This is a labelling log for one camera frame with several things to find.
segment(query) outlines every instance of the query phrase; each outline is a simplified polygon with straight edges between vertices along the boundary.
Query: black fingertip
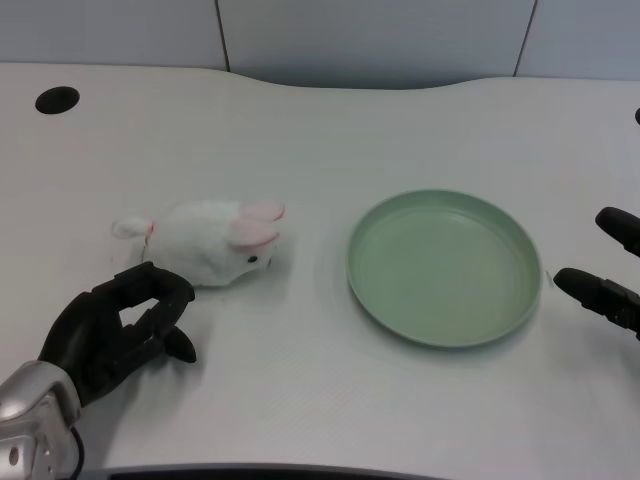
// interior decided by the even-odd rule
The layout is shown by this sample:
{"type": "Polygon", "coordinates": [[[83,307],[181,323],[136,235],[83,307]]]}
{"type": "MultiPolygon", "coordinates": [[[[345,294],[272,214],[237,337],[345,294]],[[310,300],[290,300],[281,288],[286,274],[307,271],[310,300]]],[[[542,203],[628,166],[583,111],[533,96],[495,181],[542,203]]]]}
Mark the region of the black fingertip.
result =
{"type": "Polygon", "coordinates": [[[198,359],[196,349],[189,337],[177,327],[173,327],[165,338],[165,351],[185,363],[195,363],[198,359]]]}
{"type": "Polygon", "coordinates": [[[600,278],[577,268],[563,268],[553,277],[553,283],[582,304],[596,298],[600,290],[600,278]]]}

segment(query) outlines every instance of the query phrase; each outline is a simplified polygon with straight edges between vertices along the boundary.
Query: white table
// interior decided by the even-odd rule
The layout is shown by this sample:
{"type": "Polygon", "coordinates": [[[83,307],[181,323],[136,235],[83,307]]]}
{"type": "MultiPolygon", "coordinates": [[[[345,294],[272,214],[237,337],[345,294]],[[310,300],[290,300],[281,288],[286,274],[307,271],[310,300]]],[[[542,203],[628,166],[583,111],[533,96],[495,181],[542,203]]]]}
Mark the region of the white table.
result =
{"type": "Polygon", "coordinates": [[[195,69],[0,65],[0,378],[80,291],[125,268],[114,218],[193,198],[278,197],[265,274],[202,291],[195,366],[155,362],[84,411],[86,468],[280,462],[456,480],[640,475],[640,343],[545,280],[533,321],[472,351],[414,345],[349,294],[345,243],[372,204],[450,188],[502,206],[553,276],[640,289],[595,225],[640,211],[640,83],[493,79],[313,90],[195,69]],[[44,90],[71,111],[45,116],[44,90]]]}

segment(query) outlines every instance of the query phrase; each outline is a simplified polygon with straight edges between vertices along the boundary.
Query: robotic hand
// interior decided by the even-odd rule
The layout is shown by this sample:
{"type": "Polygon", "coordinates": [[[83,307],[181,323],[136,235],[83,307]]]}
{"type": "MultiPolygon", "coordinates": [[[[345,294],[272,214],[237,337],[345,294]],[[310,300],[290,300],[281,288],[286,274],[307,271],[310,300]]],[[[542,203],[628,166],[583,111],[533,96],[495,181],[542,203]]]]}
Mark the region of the robotic hand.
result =
{"type": "MultiPolygon", "coordinates": [[[[625,250],[640,257],[640,218],[617,208],[604,208],[596,224],[620,242],[625,250]]],[[[640,340],[640,297],[611,280],[603,280],[575,268],[563,268],[553,281],[588,310],[636,333],[640,340]]]]}
{"type": "Polygon", "coordinates": [[[73,427],[81,407],[162,353],[196,361],[191,341],[175,326],[194,298],[186,280],[152,263],[78,295],[53,324],[38,360],[0,385],[0,480],[55,479],[70,433],[78,443],[75,480],[84,461],[73,427]],[[158,303],[123,327],[119,312],[152,298],[158,303]]]}

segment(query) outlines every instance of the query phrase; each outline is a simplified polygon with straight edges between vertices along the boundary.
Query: white plush rabbit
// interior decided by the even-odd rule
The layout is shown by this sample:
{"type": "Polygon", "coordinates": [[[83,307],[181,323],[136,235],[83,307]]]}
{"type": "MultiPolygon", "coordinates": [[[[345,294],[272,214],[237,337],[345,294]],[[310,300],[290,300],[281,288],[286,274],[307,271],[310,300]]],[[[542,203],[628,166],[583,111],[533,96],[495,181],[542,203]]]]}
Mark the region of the white plush rabbit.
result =
{"type": "Polygon", "coordinates": [[[284,205],[272,200],[200,201],[179,205],[155,221],[114,222],[111,232],[117,238],[144,235],[142,260],[194,286],[222,286],[269,265],[280,236],[274,222],[283,216],[284,205]]]}

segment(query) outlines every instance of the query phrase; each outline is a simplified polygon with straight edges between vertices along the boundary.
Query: black cable hole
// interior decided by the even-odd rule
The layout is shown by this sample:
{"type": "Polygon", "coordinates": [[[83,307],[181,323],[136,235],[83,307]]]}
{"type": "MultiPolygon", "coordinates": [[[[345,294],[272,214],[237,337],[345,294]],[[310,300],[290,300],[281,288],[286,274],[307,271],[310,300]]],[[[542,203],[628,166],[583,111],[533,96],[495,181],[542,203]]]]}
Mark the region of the black cable hole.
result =
{"type": "Polygon", "coordinates": [[[40,94],[36,110],[45,115],[57,115],[71,110],[80,100],[80,93],[72,87],[54,87],[40,94]]]}

